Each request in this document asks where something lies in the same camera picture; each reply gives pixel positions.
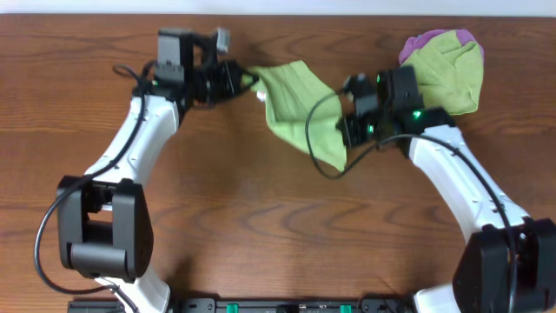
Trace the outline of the light green microfiber cloth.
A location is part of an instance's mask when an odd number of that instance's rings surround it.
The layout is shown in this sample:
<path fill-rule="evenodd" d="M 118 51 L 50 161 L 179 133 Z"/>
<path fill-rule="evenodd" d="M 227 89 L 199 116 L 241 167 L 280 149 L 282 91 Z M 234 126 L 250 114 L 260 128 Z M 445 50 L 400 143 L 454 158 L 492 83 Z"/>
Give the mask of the light green microfiber cloth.
<path fill-rule="evenodd" d="M 253 66 L 248 72 L 259 77 L 251 90 L 265 103 L 269 129 L 296 149 L 343 171 L 347 149 L 336 129 L 342 107 L 335 92 L 301 60 Z"/>

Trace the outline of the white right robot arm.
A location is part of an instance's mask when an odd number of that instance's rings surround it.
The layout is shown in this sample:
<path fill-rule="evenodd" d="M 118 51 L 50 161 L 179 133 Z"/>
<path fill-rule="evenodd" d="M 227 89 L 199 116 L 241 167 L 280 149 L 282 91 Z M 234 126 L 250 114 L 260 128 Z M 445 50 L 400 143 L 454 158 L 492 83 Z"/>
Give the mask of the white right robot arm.
<path fill-rule="evenodd" d="M 555 224 L 533 219 L 487 174 L 450 114 L 428 108 L 411 67 L 350 76 L 337 124 L 348 149 L 394 143 L 440 193 L 466 248 L 451 283 L 414 294 L 417 312 L 544 312 L 555 306 Z"/>

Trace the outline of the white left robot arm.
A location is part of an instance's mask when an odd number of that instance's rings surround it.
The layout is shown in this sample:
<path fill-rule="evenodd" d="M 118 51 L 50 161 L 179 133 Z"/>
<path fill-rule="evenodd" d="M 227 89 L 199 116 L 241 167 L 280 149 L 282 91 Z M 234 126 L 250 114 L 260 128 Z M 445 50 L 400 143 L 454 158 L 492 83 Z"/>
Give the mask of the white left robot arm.
<path fill-rule="evenodd" d="M 205 110 L 248 90 L 248 73 L 228 53 L 229 32 L 161 29 L 158 52 L 140 73 L 129 113 L 102 156 L 57 187 L 59 255 L 64 268 L 116 293 L 126 312 L 165 312 L 170 288 L 150 265 L 154 232 L 144 185 L 165 143 L 196 105 Z"/>

